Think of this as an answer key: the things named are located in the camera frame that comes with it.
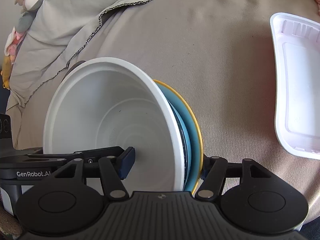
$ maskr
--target yellow plush toy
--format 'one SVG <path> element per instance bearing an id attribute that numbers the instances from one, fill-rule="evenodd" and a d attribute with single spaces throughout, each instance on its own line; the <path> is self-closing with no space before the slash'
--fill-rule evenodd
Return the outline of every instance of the yellow plush toy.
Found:
<path id="1" fill-rule="evenodd" d="M 12 71 L 12 64 L 11 64 L 10 56 L 4 56 L 1 75 L 2 75 L 3 87 L 6 89 L 10 89 L 9 78 L 11 76 L 11 71 Z"/>

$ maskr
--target white wall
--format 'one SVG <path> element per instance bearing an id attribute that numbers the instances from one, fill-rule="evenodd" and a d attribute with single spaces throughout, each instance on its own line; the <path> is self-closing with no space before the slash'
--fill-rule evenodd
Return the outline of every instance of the white wall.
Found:
<path id="1" fill-rule="evenodd" d="M 8 35 L 21 16 L 20 11 L 22 7 L 18 4 L 14 5 L 14 1 L 0 0 L 0 68 Z"/>

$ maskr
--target beige fabric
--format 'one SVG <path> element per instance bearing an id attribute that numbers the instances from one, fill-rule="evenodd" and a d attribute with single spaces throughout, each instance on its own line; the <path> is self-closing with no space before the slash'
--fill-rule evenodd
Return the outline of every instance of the beige fabric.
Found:
<path id="1" fill-rule="evenodd" d="M 118 57 L 171 85 L 198 119 L 205 154 L 255 159 L 305 195 L 308 222 L 320 215 L 320 161 L 290 155 L 276 139 L 269 19 L 288 12 L 320 21 L 317 11 L 314 0 L 153 0 L 117 12 L 70 65 Z M 48 104 L 37 109 L 53 94 L 44 87 L 23 112 L 19 147 L 41 144 Z"/>

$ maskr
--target screw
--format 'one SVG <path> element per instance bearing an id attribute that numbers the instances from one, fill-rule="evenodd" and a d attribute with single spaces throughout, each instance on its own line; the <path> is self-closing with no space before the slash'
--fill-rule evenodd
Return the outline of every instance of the screw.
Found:
<path id="1" fill-rule="evenodd" d="M 125 192 L 123 190 L 113 190 L 110 192 L 110 196 L 113 198 L 122 198 L 125 196 Z"/>
<path id="2" fill-rule="evenodd" d="M 211 198 L 213 196 L 213 192 L 211 190 L 203 189 L 198 192 L 198 196 L 203 198 Z"/>

